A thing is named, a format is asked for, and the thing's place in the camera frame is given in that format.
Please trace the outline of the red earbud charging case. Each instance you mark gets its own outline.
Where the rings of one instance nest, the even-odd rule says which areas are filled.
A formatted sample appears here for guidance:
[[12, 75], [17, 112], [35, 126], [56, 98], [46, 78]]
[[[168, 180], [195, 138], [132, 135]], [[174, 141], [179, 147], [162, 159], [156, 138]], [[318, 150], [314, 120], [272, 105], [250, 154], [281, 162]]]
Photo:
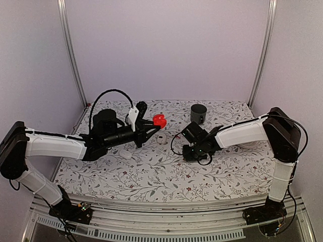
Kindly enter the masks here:
[[157, 114], [153, 117], [153, 123], [155, 126], [160, 126], [163, 129], [167, 124], [167, 120], [163, 114]]

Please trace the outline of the beige earbud charging case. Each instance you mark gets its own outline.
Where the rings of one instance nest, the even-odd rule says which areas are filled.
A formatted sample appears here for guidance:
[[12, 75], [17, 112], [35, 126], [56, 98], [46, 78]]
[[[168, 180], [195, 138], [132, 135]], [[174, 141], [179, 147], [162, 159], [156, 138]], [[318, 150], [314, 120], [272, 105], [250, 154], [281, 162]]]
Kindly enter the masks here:
[[159, 144], [164, 145], [167, 143], [167, 136], [165, 134], [159, 134], [156, 140]]

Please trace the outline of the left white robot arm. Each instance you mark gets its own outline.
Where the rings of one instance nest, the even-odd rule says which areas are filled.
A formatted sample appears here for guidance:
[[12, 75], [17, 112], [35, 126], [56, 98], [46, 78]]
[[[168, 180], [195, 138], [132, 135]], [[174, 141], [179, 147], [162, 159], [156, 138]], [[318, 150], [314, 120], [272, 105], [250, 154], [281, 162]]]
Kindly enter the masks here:
[[96, 161], [112, 147], [134, 142], [140, 148], [167, 124], [163, 114], [152, 120], [144, 119], [145, 112], [131, 108], [128, 124], [117, 118], [112, 109], [104, 109], [93, 117], [89, 134], [69, 136], [39, 132], [15, 122], [1, 142], [1, 175], [16, 180], [33, 193], [43, 197], [64, 219], [75, 215], [74, 205], [64, 189], [50, 182], [28, 161], [31, 156], [66, 157]]

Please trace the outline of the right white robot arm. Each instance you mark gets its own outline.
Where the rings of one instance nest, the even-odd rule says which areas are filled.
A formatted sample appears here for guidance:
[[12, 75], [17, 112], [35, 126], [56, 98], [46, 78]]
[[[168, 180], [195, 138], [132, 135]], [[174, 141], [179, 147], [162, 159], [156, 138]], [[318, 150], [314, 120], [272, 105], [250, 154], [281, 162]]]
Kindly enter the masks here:
[[275, 159], [275, 170], [268, 194], [268, 202], [261, 209], [261, 216], [273, 219], [281, 210], [288, 185], [292, 180], [295, 163], [301, 151], [301, 125], [290, 119], [280, 108], [274, 107], [269, 113], [230, 126], [218, 126], [210, 132], [198, 123], [191, 122], [181, 132], [188, 141], [182, 148], [186, 161], [206, 160], [224, 148], [250, 142], [267, 141]]

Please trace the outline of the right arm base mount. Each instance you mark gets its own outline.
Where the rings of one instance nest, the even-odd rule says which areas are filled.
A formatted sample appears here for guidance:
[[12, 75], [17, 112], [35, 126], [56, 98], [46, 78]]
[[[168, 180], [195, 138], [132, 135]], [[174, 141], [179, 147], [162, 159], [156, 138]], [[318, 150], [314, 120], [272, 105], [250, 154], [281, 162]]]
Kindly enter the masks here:
[[287, 215], [284, 206], [257, 206], [249, 207], [243, 210], [242, 217], [245, 219], [247, 225], [262, 223], [273, 219], [282, 218]]

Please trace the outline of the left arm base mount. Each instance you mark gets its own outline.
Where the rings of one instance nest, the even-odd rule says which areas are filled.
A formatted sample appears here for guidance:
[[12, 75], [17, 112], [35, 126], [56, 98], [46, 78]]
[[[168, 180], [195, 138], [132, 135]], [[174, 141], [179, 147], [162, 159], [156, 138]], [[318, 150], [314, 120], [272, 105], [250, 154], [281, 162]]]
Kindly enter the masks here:
[[78, 205], [57, 204], [49, 210], [49, 215], [60, 218], [61, 220], [89, 225], [92, 219], [93, 210], [83, 209]]

